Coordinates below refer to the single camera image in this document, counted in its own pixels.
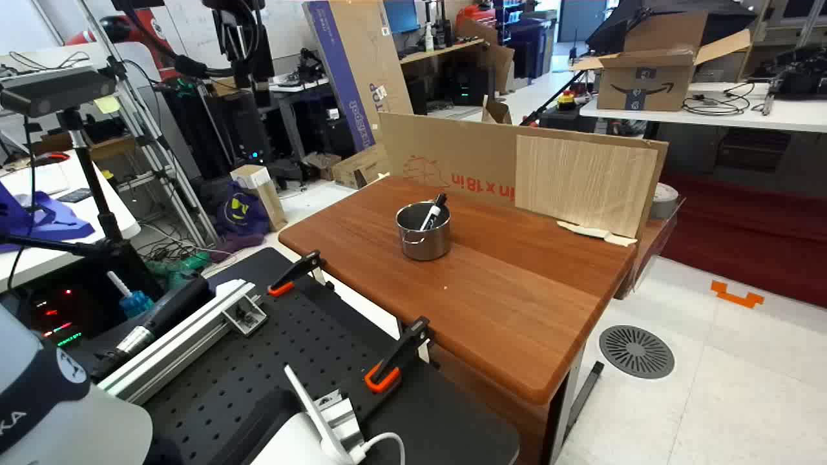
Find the black and white marker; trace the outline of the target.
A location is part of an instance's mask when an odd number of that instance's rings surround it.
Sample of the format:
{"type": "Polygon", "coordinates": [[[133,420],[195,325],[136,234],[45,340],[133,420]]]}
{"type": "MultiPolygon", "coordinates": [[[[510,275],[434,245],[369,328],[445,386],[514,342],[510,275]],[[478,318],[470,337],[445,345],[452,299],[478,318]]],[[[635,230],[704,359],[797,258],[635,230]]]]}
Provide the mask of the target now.
{"type": "Polygon", "coordinates": [[[434,227],[434,223],[440,221],[441,216],[441,208],[447,205],[447,194],[440,194],[432,208],[426,210],[421,226],[418,226],[418,234],[426,234],[429,227],[434,227]]]}

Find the silver steel pot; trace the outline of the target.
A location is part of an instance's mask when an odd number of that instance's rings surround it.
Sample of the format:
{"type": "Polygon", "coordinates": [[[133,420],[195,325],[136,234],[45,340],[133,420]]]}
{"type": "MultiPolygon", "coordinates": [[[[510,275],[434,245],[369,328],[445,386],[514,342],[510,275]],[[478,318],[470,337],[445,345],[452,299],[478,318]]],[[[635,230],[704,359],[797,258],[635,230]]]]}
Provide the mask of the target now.
{"type": "Polygon", "coordinates": [[[401,240],[401,254],[410,261],[438,261],[450,254],[450,210],[441,208],[429,227],[421,227],[432,205],[405,205],[396,212],[396,230],[401,240]]]}

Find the orange floor marker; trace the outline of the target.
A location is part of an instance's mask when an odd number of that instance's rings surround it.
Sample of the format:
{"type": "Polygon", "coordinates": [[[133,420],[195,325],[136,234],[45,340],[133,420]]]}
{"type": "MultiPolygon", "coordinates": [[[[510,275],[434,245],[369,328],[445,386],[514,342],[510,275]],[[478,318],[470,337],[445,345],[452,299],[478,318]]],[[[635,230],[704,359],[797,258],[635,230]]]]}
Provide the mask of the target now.
{"type": "Polygon", "coordinates": [[[712,292],[718,299],[746,307],[746,311],[755,311],[766,303],[766,297],[755,292],[745,292],[745,296],[731,292],[727,281],[712,281],[712,292]]]}

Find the orange black clamp near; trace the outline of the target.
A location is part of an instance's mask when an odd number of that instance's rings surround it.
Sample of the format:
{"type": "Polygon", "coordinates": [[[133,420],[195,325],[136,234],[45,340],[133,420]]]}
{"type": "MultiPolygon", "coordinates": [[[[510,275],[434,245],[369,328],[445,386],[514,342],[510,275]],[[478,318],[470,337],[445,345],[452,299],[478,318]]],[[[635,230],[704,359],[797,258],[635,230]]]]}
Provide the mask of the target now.
{"type": "Polygon", "coordinates": [[[426,340],[429,340],[429,321],[426,318],[416,318],[401,334],[401,340],[394,345],[394,350],[361,376],[361,386],[372,396],[387,394],[401,380],[404,365],[418,351],[418,346],[426,340]]]}

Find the orange black clamp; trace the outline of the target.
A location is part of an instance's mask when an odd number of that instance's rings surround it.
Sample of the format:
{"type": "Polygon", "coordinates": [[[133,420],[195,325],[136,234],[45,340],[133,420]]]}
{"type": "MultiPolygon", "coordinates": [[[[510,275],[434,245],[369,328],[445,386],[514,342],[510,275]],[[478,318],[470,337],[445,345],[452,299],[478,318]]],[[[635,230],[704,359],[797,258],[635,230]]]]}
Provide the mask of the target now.
{"type": "Polygon", "coordinates": [[[272,281],[267,287],[267,296],[270,297],[284,297],[284,296],[289,296],[294,289],[294,281],[299,278],[306,278],[306,275],[310,275],[316,268],[323,268],[323,267],[325,267],[325,261],[321,258],[319,250],[314,250],[314,254],[298,258],[276,281],[272,281]]]}
{"type": "Polygon", "coordinates": [[[401,340],[394,345],[394,350],[361,376],[361,386],[372,396],[387,394],[401,380],[404,365],[418,351],[418,346],[426,340],[429,340],[429,321],[426,318],[416,318],[401,334],[401,340]]]}

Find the orange black clamp far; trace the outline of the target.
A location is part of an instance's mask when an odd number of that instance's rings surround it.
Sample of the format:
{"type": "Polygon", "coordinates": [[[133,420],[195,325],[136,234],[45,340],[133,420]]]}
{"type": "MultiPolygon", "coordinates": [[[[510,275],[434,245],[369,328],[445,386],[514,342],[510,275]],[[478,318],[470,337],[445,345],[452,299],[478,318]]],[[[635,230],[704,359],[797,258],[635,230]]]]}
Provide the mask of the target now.
{"type": "Polygon", "coordinates": [[[267,287],[267,296],[270,297],[284,297],[284,296],[289,296],[294,289],[294,281],[299,278],[306,278],[306,275],[310,275],[316,268],[323,268],[323,267],[325,267],[325,261],[321,258],[319,250],[314,250],[314,254],[298,258],[276,281],[272,281],[267,287]]]}

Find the large cardboard panel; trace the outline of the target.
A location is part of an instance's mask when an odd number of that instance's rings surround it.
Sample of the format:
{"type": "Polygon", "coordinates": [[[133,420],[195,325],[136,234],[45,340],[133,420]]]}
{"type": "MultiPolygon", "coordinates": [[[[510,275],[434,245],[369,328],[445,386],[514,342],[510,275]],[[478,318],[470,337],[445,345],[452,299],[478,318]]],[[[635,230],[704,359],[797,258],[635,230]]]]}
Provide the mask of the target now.
{"type": "Polygon", "coordinates": [[[563,230],[633,245],[649,221],[666,142],[432,117],[379,117],[391,170],[563,230]]]}

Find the tall leaning cardboard box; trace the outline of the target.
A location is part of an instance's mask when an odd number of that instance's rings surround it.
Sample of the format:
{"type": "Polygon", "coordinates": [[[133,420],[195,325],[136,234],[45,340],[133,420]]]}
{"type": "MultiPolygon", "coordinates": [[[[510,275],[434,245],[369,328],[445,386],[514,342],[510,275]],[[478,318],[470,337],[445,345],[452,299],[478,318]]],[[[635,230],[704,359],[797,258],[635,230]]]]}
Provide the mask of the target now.
{"type": "Polygon", "coordinates": [[[383,0],[308,0],[306,17],[354,148],[372,148],[383,115],[414,111],[383,0]]]}

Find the round floor drain grate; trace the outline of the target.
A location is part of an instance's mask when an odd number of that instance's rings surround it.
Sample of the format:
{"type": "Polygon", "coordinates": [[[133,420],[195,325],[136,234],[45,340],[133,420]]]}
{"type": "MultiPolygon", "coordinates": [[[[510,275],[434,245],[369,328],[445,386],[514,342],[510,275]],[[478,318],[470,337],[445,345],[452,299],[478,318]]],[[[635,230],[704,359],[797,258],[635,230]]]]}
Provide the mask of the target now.
{"type": "Polygon", "coordinates": [[[639,325],[609,325],[600,334],[602,356],[621,372],[639,380],[662,380],[675,371],[671,350],[639,325]]]}

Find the open cardboard shipping box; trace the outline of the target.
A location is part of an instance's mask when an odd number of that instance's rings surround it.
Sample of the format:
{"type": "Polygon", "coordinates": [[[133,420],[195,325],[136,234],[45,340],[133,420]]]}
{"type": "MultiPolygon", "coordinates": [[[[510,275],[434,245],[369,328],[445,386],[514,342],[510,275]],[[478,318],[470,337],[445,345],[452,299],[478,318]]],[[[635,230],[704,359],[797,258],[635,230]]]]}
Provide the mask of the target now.
{"type": "Polygon", "coordinates": [[[749,18],[659,14],[635,23],[618,53],[582,57],[602,111],[677,111],[696,71],[752,48],[749,18]]]}

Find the blue cloth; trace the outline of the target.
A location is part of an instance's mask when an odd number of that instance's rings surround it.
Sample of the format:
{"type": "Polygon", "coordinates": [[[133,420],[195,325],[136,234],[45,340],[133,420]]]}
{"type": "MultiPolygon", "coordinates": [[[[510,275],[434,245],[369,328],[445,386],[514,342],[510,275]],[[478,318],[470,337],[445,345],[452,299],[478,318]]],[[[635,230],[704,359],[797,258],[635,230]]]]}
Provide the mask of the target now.
{"type": "Polygon", "coordinates": [[[20,245],[47,245],[63,250],[73,240],[87,237],[93,226],[80,221],[68,205],[45,191],[14,197],[0,186],[0,250],[20,245]]]}

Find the aluminium extrusion rail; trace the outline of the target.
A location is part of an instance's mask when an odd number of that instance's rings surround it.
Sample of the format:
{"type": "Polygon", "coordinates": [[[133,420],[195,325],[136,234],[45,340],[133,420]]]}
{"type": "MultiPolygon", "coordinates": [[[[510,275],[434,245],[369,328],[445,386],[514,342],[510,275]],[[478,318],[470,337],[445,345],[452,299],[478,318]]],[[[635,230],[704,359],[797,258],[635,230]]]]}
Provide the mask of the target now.
{"type": "Polygon", "coordinates": [[[146,403],[231,334],[251,337],[267,324],[254,281],[231,279],[195,316],[140,350],[98,382],[113,399],[146,403]]]}

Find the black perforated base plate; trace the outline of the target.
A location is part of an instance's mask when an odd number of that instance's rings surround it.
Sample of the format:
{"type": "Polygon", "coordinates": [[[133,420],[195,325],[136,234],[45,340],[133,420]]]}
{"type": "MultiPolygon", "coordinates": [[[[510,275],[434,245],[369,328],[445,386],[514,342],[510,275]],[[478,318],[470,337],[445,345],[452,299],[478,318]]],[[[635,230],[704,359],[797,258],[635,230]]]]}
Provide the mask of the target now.
{"type": "MultiPolygon", "coordinates": [[[[249,465],[276,426],[299,408],[298,396],[347,391],[394,350],[394,340],[310,278],[275,299],[267,284],[286,258],[258,250],[209,279],[257,284],[267,324],[231,334],[174,382],[140,403],[166,452],[161,465],[249,465]]],[[[514,465],[518,431],[466,399],[440,371],[408,359],[401,386],[379,400],[354,403],[364,465],[514,465]]]]}

